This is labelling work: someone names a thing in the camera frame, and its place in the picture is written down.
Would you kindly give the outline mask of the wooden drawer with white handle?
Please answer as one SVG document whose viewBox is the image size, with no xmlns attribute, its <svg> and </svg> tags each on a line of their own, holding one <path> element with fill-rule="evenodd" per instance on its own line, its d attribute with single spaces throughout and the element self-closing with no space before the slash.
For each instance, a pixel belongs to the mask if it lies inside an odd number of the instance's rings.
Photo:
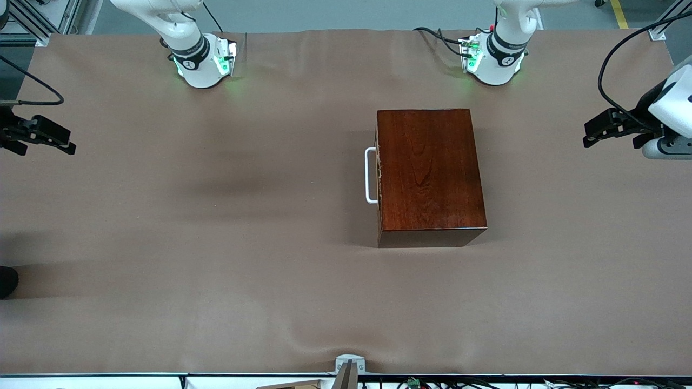
<svg viewBox="0 0 692 389">
<path fill-rule="evenodd" d="M 376 226 L 377 235 L 381 235 L 381 189 L 380 189 L 380 160 L 378 132 L 374 133 L 374 141 L 371 146 L 365 148 L 363 152 L 364 180 L 365 180 L 365 201 L 370 206 L 377 207 Z"/>
</svg>

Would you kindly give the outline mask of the aluminium corner profile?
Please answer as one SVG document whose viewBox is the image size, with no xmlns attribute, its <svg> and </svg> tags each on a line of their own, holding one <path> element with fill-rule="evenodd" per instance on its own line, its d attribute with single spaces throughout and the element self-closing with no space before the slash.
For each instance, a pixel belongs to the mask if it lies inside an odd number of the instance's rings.
<svg viewBox="0 0 692 389">
<path fill-rule="evenodd" d="M 681 15 L 692 12 L 692 0 L 673 0 L 670 7 L 667 8 L 656 20 L 655 26 L 648 29 L 648 35 L 652 41 L 665 41 L 667 39 L 665 32 L 672 25 L 674 19 L 682 19 Z"/>
</svg>

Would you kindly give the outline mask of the yellow floor tape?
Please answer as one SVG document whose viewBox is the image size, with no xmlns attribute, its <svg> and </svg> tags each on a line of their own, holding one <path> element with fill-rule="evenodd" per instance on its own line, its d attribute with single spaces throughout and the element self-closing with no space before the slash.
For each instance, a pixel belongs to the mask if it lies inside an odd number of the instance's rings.
<svg viewBox="0 0 692 389">
<path fill-rule="evenodd" d="M 624 14 L 624 10 L 621 5 L 621 0 L 608 0 L 608 2 L 611 4 L 618 28 L 621 30 L 628 30 L 629 24 Z"/>
</svg>

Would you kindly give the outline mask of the black round object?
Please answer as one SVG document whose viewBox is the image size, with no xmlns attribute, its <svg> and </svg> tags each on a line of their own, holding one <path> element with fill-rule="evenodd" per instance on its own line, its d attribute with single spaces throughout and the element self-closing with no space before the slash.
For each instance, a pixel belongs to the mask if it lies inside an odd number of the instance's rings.
<svg viewBox="0 0 692 389">
<path fill-rule="evenodd" d="M 19 273 L 12 267 L 0 266 L 0 300 L 12 295 L 19 285 Z"/>
</svg>

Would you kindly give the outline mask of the dark brown wooden cabinet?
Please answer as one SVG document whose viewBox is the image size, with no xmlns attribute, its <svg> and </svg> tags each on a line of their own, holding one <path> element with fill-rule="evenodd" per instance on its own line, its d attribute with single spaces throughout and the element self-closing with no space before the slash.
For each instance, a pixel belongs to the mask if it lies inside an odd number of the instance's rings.
<svg viewBox="0 0 692 389">
<path fill-rule="evenodd" d="M 380 110 L 373 151 L 379 247 L 462 247 L 488 229 L 469 109 Z"/>
</svg>

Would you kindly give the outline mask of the brown table cover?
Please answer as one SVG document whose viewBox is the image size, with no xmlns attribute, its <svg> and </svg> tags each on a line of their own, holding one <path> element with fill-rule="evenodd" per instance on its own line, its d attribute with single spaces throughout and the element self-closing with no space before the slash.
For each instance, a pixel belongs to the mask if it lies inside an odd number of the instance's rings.
<svg viewBox="0 0 692 389">
<path fill-rule="evenodd" d="M 692 375 L 692 162 L 585 149 L 624 30 L 537 32 L 487 87 L 419 32 L 234 34 L 193 89 L 152 35 L 63 36 L 30 71 L 76 154 L 0 151 L 0 373 Z M 381 109 L 468 108 L 488 229 L 379 249 Z"/>
</svg>

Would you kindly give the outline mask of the brown cardboard piece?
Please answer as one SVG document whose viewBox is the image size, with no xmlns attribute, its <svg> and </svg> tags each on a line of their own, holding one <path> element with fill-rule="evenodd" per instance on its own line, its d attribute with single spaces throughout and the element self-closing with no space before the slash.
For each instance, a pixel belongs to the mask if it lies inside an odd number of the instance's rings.
<svg viewBox="0 0 692 389">
<path fill-rule="evenodd" d="M 329 382 L 323 379 L 314 379 L 309 381 L 296 381 L 289 383 L 272 384 L 269 386 L 258 386 L 256 389 L 330 389 L 327 386 Z"/>
</svg>

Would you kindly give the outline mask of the aluminium frame struts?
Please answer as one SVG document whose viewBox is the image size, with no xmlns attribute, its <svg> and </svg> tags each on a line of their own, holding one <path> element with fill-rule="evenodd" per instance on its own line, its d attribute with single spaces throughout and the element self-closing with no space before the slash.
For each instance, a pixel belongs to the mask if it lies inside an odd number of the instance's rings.
<svg viewBox="0 0 692 389">
<path fill-rule="evenodd" d="M 78 32 L 85 0 L 0 0 L 0 44 L 46 46 L 52 35 Z"/>
</svg>

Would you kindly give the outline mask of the grey metal clamp bracket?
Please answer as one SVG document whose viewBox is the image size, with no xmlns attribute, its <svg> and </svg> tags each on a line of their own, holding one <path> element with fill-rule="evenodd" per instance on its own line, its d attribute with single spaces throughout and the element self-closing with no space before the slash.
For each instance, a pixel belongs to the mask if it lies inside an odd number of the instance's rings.
<svg viewBox="0 0 692 389">
<path fill-rule="evenodd" d="M 360 378 L 366 374 L 365 358 L 355 354 L 338 356 L 334 374 L 331 389 L 362 389 Z"/>
</svg>

